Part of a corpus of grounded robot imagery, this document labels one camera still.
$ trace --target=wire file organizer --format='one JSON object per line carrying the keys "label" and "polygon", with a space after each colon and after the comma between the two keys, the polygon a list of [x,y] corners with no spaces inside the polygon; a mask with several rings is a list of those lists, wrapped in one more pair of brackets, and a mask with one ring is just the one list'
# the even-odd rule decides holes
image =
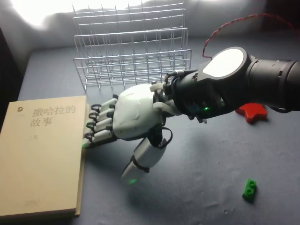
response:
{"label": "wire file organizer", "polygon": [[79,57],[74,63],[85,90],[92,85],[162,81],[169,71],[190,68],[183,2],[150,0],[147,5],[142,1],[136,7],[128,3],[125,9],[114,5],[107,10],[89,2],[76,9],[75,3]]}

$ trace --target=red wire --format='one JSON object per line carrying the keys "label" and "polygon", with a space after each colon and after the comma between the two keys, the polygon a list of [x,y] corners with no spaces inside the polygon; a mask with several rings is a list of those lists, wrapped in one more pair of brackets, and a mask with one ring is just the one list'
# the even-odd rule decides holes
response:
{"label": "red wire", "polygon": [[204,48],[203,48],[203,52],[202,52],[202,57],[204,58],[210,58],[212,59],[210,56],[206,56],[204,55],[204,51],[205,51],[205,48],[207,46],[207,44],[209,43],[210,39],[215,36],[223,27],[226,27],[234,22],[237,22],[237,21],[242,21],[242,20],[246,20],[246,19],[249,19],[249,18],[253,18],[253,17],[260,17],[260,16],[267,16],[267,17],[270,17],[272,19],[277,19],[278,21],[284,23],[284,24],[287,24],[293,31],[296,32],[296,29],[293,27],[293,25],[286,21],[284,18],[278,16],[278,15],[273,15],[273,14],[269,14],[269,13],[262,13],[262,14],[254,14],[254,15],[248,15],[248,16],[245,16],[245,17],[242,17],[242,18],[238,18],[238,19],[235,19],[235,20],[232,20],[230,22],[227,22],[227,23],[224,23],[222,26],[220,26],[215,32],[213,32],[210,37],[207,39],[207,41],[205,42],[204,44]]}

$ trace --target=robotic arm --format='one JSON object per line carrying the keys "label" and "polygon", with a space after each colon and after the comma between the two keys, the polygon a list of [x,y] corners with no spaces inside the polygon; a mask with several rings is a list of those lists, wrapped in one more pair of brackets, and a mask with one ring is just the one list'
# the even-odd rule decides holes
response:
{"label": "robotic arm", "polygon": [[[197,70],[173,71],[163,83],[140,84],[102,105],[92,105],[83,147],[142,138],[121,178],[134,184],[160,160],[172,140],[171,130],[164,127],[166,118],[185,114],[206,123],[207,118],[249,102],[280,113],[299,111],[299,72],[298,61],[258,59],[240,47],[227,48]],[[164,129],[171,132],[168,140],[163,138]]]}

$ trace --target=beige book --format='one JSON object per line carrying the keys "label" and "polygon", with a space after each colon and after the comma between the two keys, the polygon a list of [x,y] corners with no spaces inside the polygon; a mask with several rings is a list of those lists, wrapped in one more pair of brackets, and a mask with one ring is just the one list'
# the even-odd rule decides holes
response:
{"label": "beige book", "polygon": [[0,218],[78,215],[86,97],[9,103],[0,133]]}

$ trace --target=green light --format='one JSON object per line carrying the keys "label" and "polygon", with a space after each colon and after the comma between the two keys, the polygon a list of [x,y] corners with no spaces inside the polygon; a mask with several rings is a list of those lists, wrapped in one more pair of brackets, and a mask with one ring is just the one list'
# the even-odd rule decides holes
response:
{"label": "green light", "polygon": [[129,184],[135,184],[137,182],[137,179],[132,179],[129,181]]}

